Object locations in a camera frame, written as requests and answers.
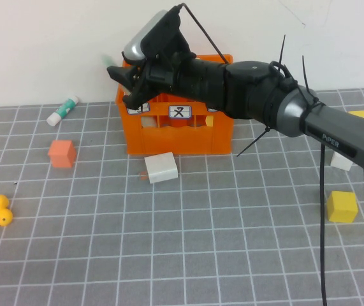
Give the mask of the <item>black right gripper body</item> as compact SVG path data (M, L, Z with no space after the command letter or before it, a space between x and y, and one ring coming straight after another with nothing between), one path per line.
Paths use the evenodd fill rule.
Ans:
M177 78L182 62L182 53L159 54L159 57L141 57L138 64L142 69L138 81L140 94L177 94Z

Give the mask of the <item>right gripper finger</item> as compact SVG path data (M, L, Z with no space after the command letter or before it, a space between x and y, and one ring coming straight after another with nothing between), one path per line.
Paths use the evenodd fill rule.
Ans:
M148 85L143 85L139 88L135 87L134 90L125 95L122 99L126 108L131 110L137 110L144 103L150 101L158 95L158 91L149 87Z
M133 87L135 84L134 76L138 72L136 66L119 67L109 66L107 72L112 80L121 84L123 87Z

